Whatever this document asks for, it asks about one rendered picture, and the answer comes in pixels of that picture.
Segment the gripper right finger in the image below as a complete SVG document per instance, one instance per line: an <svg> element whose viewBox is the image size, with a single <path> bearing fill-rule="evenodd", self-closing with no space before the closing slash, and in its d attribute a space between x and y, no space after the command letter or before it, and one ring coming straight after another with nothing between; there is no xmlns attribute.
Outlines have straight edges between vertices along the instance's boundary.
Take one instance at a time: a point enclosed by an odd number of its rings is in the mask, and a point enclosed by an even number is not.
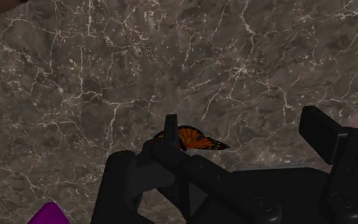
<svg viewBox="0 0 358 224"><path fill-rule="evenodd" d="M299 133L332 166L319 199L330 224L358 224L358 128L344 127L316 106L301 111Z"/></svg>

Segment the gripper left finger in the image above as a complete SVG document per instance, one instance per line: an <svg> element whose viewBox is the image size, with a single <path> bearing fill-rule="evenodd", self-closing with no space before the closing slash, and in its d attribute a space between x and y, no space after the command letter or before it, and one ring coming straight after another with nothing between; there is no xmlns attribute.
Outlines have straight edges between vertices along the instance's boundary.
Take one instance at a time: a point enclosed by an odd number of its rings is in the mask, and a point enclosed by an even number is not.
<svg viewBox="0 0 358 224"><path fill-rule="evenodd" d="M186 224L228 224L228 209L212 198L182 166L176 115L167 115L162 138L146 141L142 151L117 151L106 160L90 224L155 224L140 215L143 193L158 190L181 212Z"/></svg>

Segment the orange butterfly figure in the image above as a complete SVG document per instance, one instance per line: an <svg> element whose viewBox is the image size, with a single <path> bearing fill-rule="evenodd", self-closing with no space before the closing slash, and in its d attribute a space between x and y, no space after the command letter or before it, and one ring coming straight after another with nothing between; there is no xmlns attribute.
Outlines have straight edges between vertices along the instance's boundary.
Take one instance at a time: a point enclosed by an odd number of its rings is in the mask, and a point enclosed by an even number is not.
<svg viewBox="0 0 358 224"><path fill-rule="evenodd" d="M179 149L187 151L190 149L197 150L226 150L230 148L226 143L205 136L200 130L189 125L178 126Z"/></svg>

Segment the magenta object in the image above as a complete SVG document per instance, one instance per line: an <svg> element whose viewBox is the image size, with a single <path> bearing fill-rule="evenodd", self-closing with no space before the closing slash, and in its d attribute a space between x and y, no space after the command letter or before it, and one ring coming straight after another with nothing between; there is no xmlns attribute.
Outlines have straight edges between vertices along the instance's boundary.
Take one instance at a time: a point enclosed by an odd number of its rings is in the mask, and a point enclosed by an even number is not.
<svg viewBox="0 0 358 224"><path fill-rule="evenodd" d="M27 224L70 224L70 222L58 204L47 202Z"/></svg>

